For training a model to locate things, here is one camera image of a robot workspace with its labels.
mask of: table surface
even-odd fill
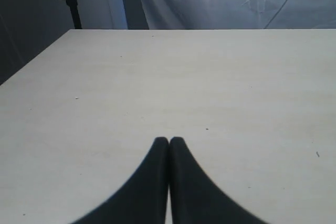
[[[76,220],[156,136],[267,222],[334,223],[336,30],[67,32],[0,86],[0,222]]]

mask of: white table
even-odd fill
[[[263,220],[335,223],[336,30],[67,32],[0,86],[0,223],[74,221],[162,135]]]

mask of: wooden tabletop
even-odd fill
[[[0,86],[0,222],[76,220],[157,136],[269,223],[334,223],[336,30],[67,32]]]

